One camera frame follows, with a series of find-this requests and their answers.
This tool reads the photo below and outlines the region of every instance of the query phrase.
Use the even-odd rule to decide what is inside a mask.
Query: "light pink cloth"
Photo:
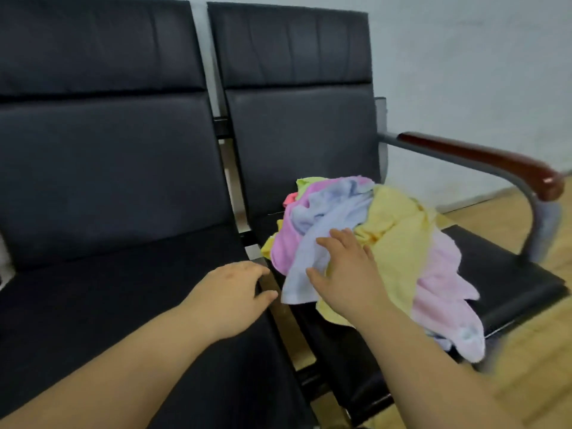
[[[483,323],[465,300],[479,299],[479,292],[457,274],[460,264],[461,252],[453,239],[435,230],[427,265],[417,280],[411,319],[451,340],[463,358],[477,363],[484,357]]]
[[[290,193],[286,196],[286,198],[284,199],[284,201],[282,202],[282,206],[285,208],[286,206],[288,206],[290,203],[294,203],[296,201],[296,196],[298,195],[298,193]]]
[[[357,176],[357,178],[360,184],[371,181],[367,177]],[[276,234],[274,244],[272,245],[272,250],[270,251],[272,265],[282,275],[288,274],[288,271],[294,262],[294,257],[296,256],[296,249],[298,248],[298,245],[300,244],[300,241],[303,237],[296,231],[292,225],[292,221],[290,220],[292,209],[297,205],[303,205],[305,208],[309,207],[310,202],[308,201],[308,197],[310,194],[321,191],[341,179],[344,178],[326,179],[325,181],[314,182],[307,188],[304,194],[302,194],[300,199],[286,206],[286,211],[284,212],[284,222],[282,223],[282,230]]]

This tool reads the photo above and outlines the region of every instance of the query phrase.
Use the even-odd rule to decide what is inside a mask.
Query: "person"
[[[409,429],[522,428],[478,382],[389,301],[373,255],[349,229],[318,238],[331,255],[308,277],[374,354]],[[208,273],[177,307],[140,327],[0,420],[0,429],[145,428],[186,369],[208,346],[250,326],[278,296],[254,295],[268,268],[253,262]]]

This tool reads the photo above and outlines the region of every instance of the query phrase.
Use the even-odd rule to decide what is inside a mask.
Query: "pile of clothes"
[[[330,229],[353,229],[369,245],[391,302],[422,326],[446,351],[454,346],[471,363],[484,357],[483,324],[467,300],[479,293],[457,274],[461,252],[441,230],[438,214],[387,185],[361,176],[296,181],[284,201],[278,232],[262,247],[264,257],[286,276],[285,304],[316,303],[328,321],[352,325],[312,287],[306,268],[324,272],[328,251],[316,238]]]

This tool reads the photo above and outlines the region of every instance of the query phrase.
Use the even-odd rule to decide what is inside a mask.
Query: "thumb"
[[[325,288],[328,286],[328,279],[325,278],[316,268],[307,268],[306,274],[312,283],[312,286],[318,291],[320,295],[322,292],[325,291]]]
[[[256,298],[254,304],[259,311],[259,316],[264,313],[268,306],[278,297],[278,292],[275,290],[265,290]]]

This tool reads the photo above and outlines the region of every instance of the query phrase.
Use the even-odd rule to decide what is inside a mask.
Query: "chair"
[[[563,280],[536,263],[558,227],[562,177],[517,154],[378,129],[367,14],[232,3],[208,3],[208,11],[258,243],[276,231],[297,178],[361,174],[382,182],[387,157],[379,159],[378,147],[391,144],[503,177],[530,201],[534,224],[520,255],[457,225],[445,230],[463,253],[460,274],[481,294],[472,306],[488,355],[500,337],[568,294]],[[275,276],[282,285],[284,278]],[[303,374],[315,396],[331,388],[355,425],[392,403],[358,332],[329,324],[313,304],[290,308],[316,355]]]
[[[0,418],[248,259],[190,4],[0,0]],[[310,428],[266,313],[208,348],[152,428]]]

